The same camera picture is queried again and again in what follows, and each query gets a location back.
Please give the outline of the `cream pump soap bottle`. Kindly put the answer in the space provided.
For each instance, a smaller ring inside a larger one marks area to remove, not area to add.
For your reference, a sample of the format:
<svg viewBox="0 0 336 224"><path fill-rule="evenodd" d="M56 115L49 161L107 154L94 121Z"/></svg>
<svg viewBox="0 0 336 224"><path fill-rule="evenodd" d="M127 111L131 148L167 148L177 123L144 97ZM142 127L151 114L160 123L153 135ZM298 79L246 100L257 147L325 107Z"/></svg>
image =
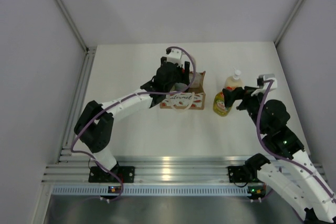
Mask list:
<svg viewBox="0 0 336 224"><path fill-rule="evenodd" d="M242 82L240 76L241 76L241 71L238 70L238 69L234 69L233 75L229 76L226 79L224 88L229 90L229 91L232 91L236 88L242 88L243 87L243 82Z"/></svg>

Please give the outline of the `yellow dish soap bottle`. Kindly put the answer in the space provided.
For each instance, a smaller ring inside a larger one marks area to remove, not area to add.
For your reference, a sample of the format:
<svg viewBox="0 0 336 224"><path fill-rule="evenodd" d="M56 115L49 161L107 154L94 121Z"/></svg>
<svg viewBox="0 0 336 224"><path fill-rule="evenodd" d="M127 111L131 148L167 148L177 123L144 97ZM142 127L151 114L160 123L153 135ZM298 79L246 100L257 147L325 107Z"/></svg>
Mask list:
<svg viewBox="0 0 336 224"><path fill-rule="evenodd" d="M227 116L231 111L232 107L225 106L225 99L223 92L219 92L215 95L213 102L213 111L219 116Z"/></svg>

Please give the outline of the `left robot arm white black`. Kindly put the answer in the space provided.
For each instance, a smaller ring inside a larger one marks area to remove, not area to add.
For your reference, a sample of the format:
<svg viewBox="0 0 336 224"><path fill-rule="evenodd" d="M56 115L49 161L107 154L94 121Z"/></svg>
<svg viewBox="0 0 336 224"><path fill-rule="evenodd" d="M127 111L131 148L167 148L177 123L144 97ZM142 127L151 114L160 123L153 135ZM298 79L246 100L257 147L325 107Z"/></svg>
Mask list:
<svg viewBox="0 0 336 224"><path fill-rule="evenodd" d="M133 93L108 103L90 101L80 115L75 128L75 140L81 140L89 149L88 156L101 168L100 175L108 182L118 178L119 164L108 150L113 124L144 109L150 109L161 103L177 83L182 84L182 91L190 87L190 67L195 67L192 57L184 62L170 62L168 57L161 58L161 65L153 78L140 86Z"/></svg>

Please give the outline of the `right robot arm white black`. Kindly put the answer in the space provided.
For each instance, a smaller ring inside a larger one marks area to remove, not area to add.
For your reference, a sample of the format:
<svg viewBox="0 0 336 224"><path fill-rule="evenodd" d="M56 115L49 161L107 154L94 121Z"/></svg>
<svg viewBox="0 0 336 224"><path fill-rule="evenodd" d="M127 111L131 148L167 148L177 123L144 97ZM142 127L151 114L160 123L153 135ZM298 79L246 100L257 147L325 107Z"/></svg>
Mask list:
<svg viewBox="0 0 336 224"><path fill-rule="evenodd" d="M223 89L224 103L241 101L238 110L247 111L254 122L262 147L293 177L289 180L263 154L247 159L233 182L262 182L280 195L304 223L335 223L335 193L309 158L304 145L287 127L290 115L279 100L266 100L267 91L256 88Z"/></svg>

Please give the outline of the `watermelon print canvas bag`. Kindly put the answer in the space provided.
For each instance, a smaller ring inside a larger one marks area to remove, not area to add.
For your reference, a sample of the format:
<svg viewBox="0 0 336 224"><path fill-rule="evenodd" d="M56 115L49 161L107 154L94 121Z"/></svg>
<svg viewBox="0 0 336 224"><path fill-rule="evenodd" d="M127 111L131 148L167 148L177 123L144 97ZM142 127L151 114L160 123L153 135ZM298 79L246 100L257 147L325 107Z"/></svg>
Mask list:
<svg viewBox="0 0 336 224"><path fill-rule="evenodd" d="M187 110L204 110L206 93L203 88L206 71L197 72L194 82L187 92L168 95L161 103L160 109L172 109L175 112Z"/></svg>

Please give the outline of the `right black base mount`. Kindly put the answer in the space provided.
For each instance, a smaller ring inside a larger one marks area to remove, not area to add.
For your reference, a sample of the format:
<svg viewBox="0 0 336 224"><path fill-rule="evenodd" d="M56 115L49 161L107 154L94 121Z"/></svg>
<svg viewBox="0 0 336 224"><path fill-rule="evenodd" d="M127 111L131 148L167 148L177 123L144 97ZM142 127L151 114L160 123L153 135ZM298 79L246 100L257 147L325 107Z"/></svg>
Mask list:
<svg viewBox="0 0 336 224"><path fill-rule="evenodd" d="M250 182L249 171L244 166L228 166L227 169L230 183Z"/></svg>

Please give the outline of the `left aluminium frame post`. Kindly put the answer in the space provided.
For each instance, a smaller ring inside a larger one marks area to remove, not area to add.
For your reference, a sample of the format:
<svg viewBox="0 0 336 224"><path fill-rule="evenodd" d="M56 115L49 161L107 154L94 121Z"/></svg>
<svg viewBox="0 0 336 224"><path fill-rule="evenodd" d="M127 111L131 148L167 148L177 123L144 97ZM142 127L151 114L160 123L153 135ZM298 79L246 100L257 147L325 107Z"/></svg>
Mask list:
<svg viewBox="0 0 336 224"><path fill-rule="evenodd" d="M57 5L58 9L60 10L61 14L63 15L66 23L68 24L71 32L73 33L77 43L81 47L81 49L84 51L84 53L88 52L88 46L85 43L82 35L80 34L80 31L75 24L68 8L66 7L65 3L63 0L54 0L55 4Z"/></svg>

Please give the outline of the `aluminium frame post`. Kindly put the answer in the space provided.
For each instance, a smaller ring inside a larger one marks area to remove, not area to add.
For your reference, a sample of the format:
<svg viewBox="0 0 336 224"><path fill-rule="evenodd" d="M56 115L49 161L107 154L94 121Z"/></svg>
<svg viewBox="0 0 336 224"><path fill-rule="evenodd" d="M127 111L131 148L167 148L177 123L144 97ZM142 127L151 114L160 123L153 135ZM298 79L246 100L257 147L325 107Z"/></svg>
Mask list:
<svg viewBox="0 0 336 224"><path fill-rule="evenodd" d="M291 24L295 20L296 16L299 14L300 10L302 9L306 0L296 0L295 4L293 5L291 11L289 12L288 16L285 19L284 24L281 26L281 29L274 40L274 45L277 48L284 36L286 35L288 29L290 28Z"/></svg>
<svg viewBox="0 0 336 224"><path fill-rule="evenodd" d="M58 9L60 10L61 14L63 15L66 23L68 24L71 32L73 33L77 43L81 47L81 49L84 51L84 53L88 52L88 46L85 43L82 35L80 34L80 31L75 24L68 8L66 7L65 3L63 0L54 0L55 4L57 5Z"/></svg>

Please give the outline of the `right aluminium frame post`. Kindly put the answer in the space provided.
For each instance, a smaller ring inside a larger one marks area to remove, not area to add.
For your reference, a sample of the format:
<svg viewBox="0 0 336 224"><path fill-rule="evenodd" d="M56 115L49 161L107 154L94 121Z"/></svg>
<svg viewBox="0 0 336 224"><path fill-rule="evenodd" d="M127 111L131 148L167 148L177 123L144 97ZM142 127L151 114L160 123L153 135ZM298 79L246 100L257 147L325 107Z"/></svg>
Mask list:
<svg viewBox="0 0 336 224"><path fill-rule="evenodd" d="M277 48L284 36L286 35L288 29L290 28L291 24L295 20L296 16L299 14L300 10L302 9L306 0L296 0L295 4L293 5L291 11L289 12L288 16L285 19L284 24L281 26L281 29L274 40L274 45Z"/></svg>

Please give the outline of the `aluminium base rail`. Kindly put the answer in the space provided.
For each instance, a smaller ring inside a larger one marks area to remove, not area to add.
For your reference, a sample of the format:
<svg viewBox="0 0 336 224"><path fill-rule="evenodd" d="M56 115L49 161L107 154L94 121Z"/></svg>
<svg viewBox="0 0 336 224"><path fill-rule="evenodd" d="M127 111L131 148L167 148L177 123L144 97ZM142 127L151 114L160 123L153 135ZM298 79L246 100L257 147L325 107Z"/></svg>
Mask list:
<svg viewBox="0 0 336 224"><path fill-rule="evenodd" d="M118 156L121 166L135 167L135 184L228 184L228 168L243 165L247 156L224 157L146 157ZM46 166L42 182L84 184L94 162L80 155L60 156Z"/></svg>

